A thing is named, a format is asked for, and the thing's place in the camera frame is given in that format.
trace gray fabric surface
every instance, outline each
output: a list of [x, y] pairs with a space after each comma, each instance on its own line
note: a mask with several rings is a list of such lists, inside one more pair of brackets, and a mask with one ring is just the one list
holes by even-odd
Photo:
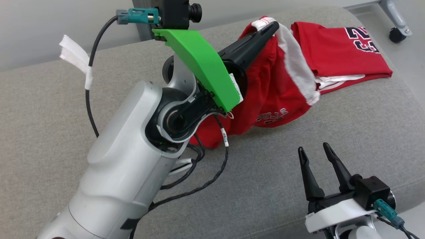
[[[271, 16], [286, 26], [299, 20], [327, 27], [361, 25], [335, 7]], [[219, 50], [249, 22], [202, 34]], [[100, 133], [137, 81], [164, 85], [161, 68], [170, 55], [155, 41], [96, 54], [91, 102]], [[83, 86], [83, 74], [65, 61], [0, 73], [2, 238], [34, 238], [74, 194], [95, 140]], [[290, 124], [230, 137], [229, 162], [217, 182], [150, 212], [140, 221], [136, 238], [313, 238], [303, 225], [307, 201], [297, 148], [305, 148], [318, 183], [332, 194], [338, 183], [322, 148], [325, 141], [353, 174], [386, 182], [398, 211], [405, 211], [425, 198], [423, 120], [423, 109], [397, 74], [324, 95]], [[188, 180], [157, 199], [202, 185], [223, 159], [223, 148], [208, 151]]]

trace red fabric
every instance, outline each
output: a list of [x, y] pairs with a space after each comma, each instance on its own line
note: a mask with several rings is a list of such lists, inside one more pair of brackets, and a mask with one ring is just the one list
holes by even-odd
[[[241, 37], [256, 31], [248, 25]], [[253, 125], [276, 127], [293, 121], [306, 113], [310, 105], [288, 75], [284, 65], [285, 53], [273, 36], [248, 69], [248, 90], [244, 100], [233, 110], [234, 119], [222, 118], [228, 135], [243, 134]], [[210, 116], [199, 126], [197, 132], [207, 148], [218, 148], [223, 142], [220, 128]], [[194, 137], [190, 143], [197, 144]]]
[[322, 90], [321, 94], [392, 76], [392, 70], [364, 27], [325, 28], [316, 23], [295, 22], [291, 30], [315, 76], [366, 75], [333, 89]]

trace gray floor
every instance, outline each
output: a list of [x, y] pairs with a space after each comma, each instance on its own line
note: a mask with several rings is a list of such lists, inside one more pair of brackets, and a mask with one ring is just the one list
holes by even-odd
[[[403, 0], [398, 1], [399, 11], [407, 20], [408, 26], [413, 32], [400, 44], [392, 43], [388, 34], [393, 23], [385, 12], [378, 6], [368, 6], [351, 10], [364, 24], [372, 37], [383, 48], [392, 63], [401, 74], [418, 101], [425, 107], [425, 1]], [[406, 229], [416, 234], [419, 238], [425, 238], [425, 227], [423, 226], [423, 215], [425, 215], [425, 203], [410, 211], [400, 214], [406, 221]], [[385, 239], [406, 238], [403, 232], [395, 230], [388, 225], [377, 222], [376, 228]]]

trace green plastic bracket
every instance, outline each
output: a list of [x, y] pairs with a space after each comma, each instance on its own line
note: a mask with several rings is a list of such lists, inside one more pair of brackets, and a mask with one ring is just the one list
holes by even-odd
[[155, 36], [164, 37], [169, 46], [193, 72], [214, 101], [226, 112], [240, 100], [226, 67], [214, 48], [195, 30], [152, 29]]

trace gray couch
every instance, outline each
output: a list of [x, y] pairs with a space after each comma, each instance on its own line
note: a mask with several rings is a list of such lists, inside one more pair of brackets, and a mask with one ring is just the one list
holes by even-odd
[[[286, 26], [309, 21], [326, 27], [361, 26], [346, 10], [315, 7], [271, 14]], [[237, 39], [246, 20], [201, 31], [217, 50]], [[172, 54], [148, 41], [99, 51], [91, 102], [100, 133], [140, 80], [164, 85]], [[301, 118], [278, 128], [252, 128], [229, 137], [229, 162], [207, 189], [162, 205], [144, 217], [135, 238], [323, 238], [303, 224], [307, 201], [297, 148], [303, 146], [326, 194], [338, 182], [324, 154], [329, 142], [352, 173], [387, 183], [403, 212], [425, 199], [425, 115], [396, 69], [324, 95]], [[95, 141], [85, 111], [84, 76], [58, 60], [0, 73], [0, 235], [35, 238], [74, 194]], [[175, 195], [211, 179], [224, 149], [207, 151], [188, 180], [160, 192]]]

